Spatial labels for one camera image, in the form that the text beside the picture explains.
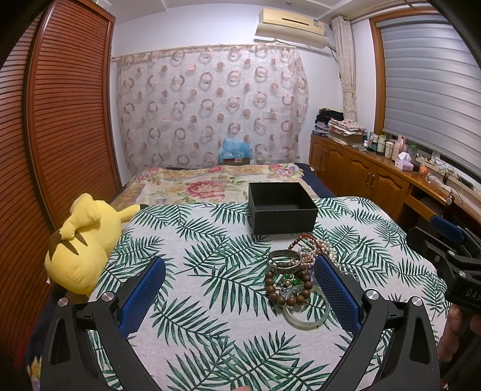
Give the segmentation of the person's right hand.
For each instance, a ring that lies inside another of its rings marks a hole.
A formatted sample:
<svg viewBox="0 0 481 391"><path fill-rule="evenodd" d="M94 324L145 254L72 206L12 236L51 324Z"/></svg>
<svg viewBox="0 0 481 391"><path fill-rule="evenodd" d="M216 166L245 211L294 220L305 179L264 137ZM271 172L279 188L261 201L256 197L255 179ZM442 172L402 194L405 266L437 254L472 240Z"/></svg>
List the person's right hand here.
<svg viewBox="0 0 481 391"><path fill-rule="evenodd" d="M463 323L463 314L456 305L451 305L447 320L438 346L438 358L442 362L450 362L457 353L460 344L460 329Z"/></svg>

